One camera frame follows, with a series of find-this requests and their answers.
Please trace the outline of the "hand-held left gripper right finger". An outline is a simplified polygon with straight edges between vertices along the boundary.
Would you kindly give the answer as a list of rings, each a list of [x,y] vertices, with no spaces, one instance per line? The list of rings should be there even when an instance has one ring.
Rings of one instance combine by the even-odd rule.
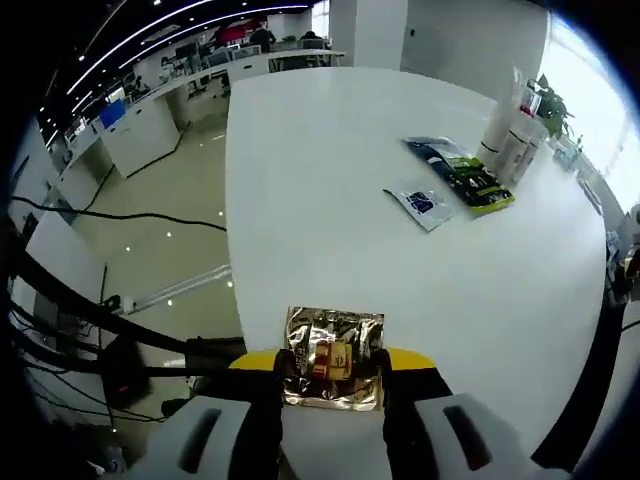
[[[454,394],[428,357],[379,352],[382,435],[394,479],[543,479],[515,430],[468,394]]]

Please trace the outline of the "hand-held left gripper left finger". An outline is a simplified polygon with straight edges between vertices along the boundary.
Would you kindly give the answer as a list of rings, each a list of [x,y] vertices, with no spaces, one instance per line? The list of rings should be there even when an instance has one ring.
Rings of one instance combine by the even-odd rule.
[[[249,352],[148,438],[126,479],[276,479],[283,439],[285,351]]]

